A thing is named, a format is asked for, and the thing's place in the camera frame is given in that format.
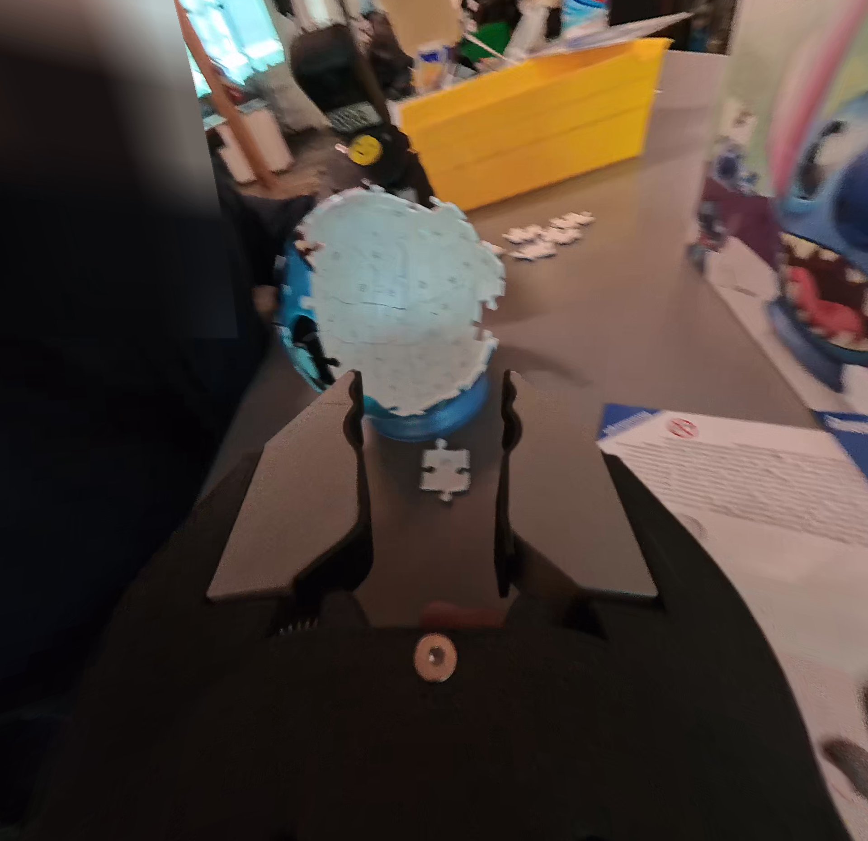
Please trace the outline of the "wooden easel leg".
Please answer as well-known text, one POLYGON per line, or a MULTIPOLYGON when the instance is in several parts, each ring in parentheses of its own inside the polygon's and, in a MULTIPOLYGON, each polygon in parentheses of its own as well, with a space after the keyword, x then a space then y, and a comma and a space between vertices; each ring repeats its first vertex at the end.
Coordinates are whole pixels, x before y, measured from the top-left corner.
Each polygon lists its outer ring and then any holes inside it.
POLYGON ((197 65, 211 91, 212 102, 216 111, 230 126, 234 138, 241 148, 245 160, 253 170, 259 184, 262 184, 270 191, 276 190, 277 180, 275 174, 268 167, 266 160, 259 149, 258 143, 250 133, 244 118, 236 108, 232 98, 229 96, 228 87, 226 83, 223 82, 222 76, 218 73, 216 65, 213 64, 207 51, 204 49, 198 33, 195 31, 189 20, 187 11, 183 8, 179 0, 173 0, 173 2, 175 4, 182 38, 193 57, 193 61, 197 65))

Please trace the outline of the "white waste bin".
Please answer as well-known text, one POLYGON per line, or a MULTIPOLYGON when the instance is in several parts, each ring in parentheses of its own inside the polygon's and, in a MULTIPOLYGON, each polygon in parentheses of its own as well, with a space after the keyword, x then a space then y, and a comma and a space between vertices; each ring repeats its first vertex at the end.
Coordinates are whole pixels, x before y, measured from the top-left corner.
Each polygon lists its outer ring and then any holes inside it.
MULTIPOLYGON (((259 152, 271 172, 283 174, 291 170, 294 158, 272 111, 263 103, 255 102, 250 109, 241 109, 241 118, 251 133, 259 152)), ((222 141, 219 154, 229 173, 238 184, 255 184, 257 177, 228 122, 215 122, 212 130, 222 141)))

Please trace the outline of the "white instruction sheet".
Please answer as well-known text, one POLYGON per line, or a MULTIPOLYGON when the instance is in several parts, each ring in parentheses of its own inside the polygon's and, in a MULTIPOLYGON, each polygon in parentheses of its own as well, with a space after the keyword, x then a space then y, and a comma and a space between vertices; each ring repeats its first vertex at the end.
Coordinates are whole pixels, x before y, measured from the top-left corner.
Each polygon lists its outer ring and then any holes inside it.
POLYGON ((867 838, 867 417, 799 428, 608 403, 597 441, 740 591, 783 666, 833 803, 867 838))

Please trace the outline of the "blue round ball stand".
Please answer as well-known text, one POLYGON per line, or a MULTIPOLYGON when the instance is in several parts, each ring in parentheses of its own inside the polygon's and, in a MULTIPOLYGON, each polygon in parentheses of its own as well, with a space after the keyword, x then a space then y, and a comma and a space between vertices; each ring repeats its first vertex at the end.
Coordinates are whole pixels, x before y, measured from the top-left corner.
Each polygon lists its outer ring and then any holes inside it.
POLYGON ((381 436, 399 443, 424 443, 448 438, 470 423, 483 410, 489 391, 490 380, 484 371, 469 389, 436 403, 423 414, 398 416, 365 394, 364 415, 381 436))

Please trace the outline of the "brown cardboard piece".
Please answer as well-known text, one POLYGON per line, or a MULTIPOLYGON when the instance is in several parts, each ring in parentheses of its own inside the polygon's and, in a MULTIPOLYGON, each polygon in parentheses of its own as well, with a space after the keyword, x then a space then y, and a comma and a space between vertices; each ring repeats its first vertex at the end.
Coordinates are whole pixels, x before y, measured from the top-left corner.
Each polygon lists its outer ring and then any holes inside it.
POLYGON ((378 0, 402 50, 415 56, 462 38, 462 0, 378 0))

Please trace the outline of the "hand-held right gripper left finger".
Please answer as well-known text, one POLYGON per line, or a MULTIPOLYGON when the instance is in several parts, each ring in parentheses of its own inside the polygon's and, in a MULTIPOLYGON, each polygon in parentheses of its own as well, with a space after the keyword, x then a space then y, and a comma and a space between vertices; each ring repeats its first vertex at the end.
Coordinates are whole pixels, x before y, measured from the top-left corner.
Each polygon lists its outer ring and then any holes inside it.
POLYGON ((363 458, 363 380, 348 370, 265 444, 207 596, 353 591, 373 540, 363 458))

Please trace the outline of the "yellow plastic bin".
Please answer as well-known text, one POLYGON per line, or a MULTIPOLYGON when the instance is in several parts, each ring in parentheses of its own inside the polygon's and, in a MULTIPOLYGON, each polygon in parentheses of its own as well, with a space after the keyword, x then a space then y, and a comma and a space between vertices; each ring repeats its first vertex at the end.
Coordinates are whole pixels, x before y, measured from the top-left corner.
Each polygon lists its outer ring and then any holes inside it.
POLYGON ((536 57, 406 100, 434 195, 465 212, 643 154, 670 39, 536 57))

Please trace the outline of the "blue plastic bottle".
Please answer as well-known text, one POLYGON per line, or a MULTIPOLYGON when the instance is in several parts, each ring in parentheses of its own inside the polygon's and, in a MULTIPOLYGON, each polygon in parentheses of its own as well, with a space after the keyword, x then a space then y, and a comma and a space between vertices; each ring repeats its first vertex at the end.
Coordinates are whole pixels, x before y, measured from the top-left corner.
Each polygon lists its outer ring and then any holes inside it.
POLYGON ((561 38, 597 33, 609 26, 610 0, 561 0, 561 38))

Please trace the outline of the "white paper sheets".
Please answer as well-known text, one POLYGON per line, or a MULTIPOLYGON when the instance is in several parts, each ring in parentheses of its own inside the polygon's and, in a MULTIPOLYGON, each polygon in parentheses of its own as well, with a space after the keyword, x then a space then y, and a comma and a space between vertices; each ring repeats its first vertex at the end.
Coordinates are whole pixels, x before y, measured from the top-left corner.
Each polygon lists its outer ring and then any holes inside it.
POLYGON ((657 33, 679 25, 694 17, 694 12, 681 12, 658 16, 656 18, 627 22, 596 30, 581 30, 571 28, 553 41, 532 42, 528 45, 508 43, 505 52, 498 53, 493 47, 484 44, 476 35, 465 33, 463 38, 481 47, 490 56, 504 62, 517 64, 530 57, 553 56, 560 54, 576 54, 591 51, 601 47, 610 47, 632 43, 641 39, 655 38, 657 33))

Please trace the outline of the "group of white puzzle pieces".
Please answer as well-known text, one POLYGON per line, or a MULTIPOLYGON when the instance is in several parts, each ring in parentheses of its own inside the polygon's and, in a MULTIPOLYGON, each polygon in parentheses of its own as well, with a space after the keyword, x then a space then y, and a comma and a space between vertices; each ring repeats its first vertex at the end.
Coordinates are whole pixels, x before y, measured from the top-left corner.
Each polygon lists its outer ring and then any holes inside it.
POLYGON ((596 222, 590 211, 552 217, 546 225, 513 227, 502 234, 505 247, 479 240, 478 245, 497 258, 536 262, 554 258, 558 252, 579 242, 585 230, 596 222))

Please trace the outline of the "blue cartoon puzzle box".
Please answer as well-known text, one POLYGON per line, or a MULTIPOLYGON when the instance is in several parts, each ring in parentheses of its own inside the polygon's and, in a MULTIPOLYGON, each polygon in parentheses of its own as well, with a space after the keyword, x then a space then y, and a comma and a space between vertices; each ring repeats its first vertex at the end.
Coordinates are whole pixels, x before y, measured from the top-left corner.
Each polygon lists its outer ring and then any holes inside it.
POLYGON ((688 259, 808 408, 866 414, 867 0, 739 0, 688 259))

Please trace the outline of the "black office chair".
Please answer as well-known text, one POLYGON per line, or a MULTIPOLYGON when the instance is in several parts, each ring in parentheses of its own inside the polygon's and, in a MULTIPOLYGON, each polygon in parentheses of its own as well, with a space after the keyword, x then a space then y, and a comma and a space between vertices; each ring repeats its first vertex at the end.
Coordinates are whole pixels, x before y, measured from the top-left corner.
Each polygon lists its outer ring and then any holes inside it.
POLYGON ((370 56, 349 27, 332 24, 300 34, 288 60, 298 87, 339 137, 392 140, 388 98, 411 90, 411 60, 399 47, 375 47, 370 56))

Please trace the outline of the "single white jigsaw piece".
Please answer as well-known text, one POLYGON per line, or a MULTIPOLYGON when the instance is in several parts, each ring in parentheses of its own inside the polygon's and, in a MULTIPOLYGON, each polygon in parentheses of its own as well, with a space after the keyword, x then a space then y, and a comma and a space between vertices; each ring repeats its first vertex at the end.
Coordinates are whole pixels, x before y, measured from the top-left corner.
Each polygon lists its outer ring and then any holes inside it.
POLYGON ((418 488, 436 495, 443 503, 451 503, 471 488, 471 452, 454 449, 444 438, 438 438, 422 454, 418 488))

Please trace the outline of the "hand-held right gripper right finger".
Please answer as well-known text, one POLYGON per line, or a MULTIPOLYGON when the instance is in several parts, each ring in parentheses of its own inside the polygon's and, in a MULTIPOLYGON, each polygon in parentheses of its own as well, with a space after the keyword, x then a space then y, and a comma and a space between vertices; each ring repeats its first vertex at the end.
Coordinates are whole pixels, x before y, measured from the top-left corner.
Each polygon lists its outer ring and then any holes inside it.
POLYGON ((500 416, 498 594, 655 597, 602 454, 567 404, 505 370, 500 416))

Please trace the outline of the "white puzzle ball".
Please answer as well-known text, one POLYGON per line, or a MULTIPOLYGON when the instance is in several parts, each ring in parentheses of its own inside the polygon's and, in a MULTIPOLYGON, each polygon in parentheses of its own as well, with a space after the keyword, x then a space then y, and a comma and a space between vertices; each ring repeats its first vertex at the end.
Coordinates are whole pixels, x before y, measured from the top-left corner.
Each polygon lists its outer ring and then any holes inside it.
POLYGON ((300 304, 325 358, 362 375, 388 413, 420 416, 469 391, 497 340, 483 311, 505 294, 505 265, 456 206, 425 207, 380 187, 320 202, 298 224, 310 247, 300 304))

